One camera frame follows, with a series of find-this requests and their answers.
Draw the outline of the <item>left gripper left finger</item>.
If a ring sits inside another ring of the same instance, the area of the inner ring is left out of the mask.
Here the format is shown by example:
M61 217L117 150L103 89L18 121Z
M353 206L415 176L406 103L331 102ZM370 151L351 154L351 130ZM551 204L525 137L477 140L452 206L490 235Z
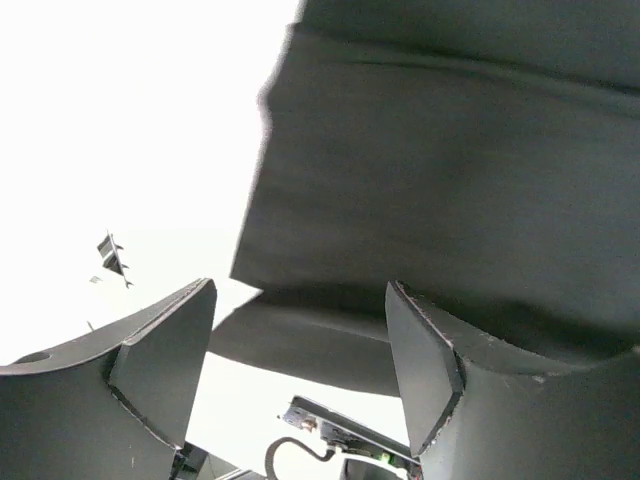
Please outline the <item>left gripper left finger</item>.
M2 367L2 478L174 478L215 306L198 279Z

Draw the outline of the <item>black trousers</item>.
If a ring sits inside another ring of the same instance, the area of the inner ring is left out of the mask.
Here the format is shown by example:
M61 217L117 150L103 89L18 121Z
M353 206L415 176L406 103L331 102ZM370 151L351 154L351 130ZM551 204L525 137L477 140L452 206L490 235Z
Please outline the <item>black trousers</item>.
M385 290L565 361L639 340L639 5L308 1L221 357L394 396Z

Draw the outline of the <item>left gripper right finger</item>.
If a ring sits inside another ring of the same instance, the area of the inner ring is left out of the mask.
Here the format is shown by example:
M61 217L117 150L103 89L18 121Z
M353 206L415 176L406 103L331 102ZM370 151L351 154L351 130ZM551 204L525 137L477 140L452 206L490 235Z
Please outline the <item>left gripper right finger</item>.
M392 281L388 336L427 479L635 479L639 349L570 360L516 347Z

